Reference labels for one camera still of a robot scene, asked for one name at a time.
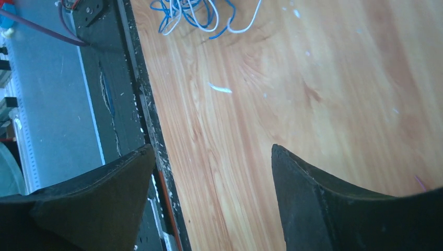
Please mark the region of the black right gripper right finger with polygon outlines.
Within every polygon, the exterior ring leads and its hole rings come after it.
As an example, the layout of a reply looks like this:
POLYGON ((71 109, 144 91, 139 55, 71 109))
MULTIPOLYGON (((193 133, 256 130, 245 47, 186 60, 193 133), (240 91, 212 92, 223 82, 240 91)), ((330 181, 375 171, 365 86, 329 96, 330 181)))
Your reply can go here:
POLYGON ((272 146, 287 250, 442 250, 442 189, 407 197, 353 185, 272 146))

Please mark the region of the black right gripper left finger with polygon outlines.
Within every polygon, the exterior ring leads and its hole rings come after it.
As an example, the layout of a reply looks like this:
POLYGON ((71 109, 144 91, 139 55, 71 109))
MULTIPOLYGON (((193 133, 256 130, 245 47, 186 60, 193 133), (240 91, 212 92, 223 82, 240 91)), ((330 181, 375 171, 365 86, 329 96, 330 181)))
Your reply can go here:
POLYGON ((132 250, 155 168, 146 144, 29 195, 1 198, 1 250, 132 250))

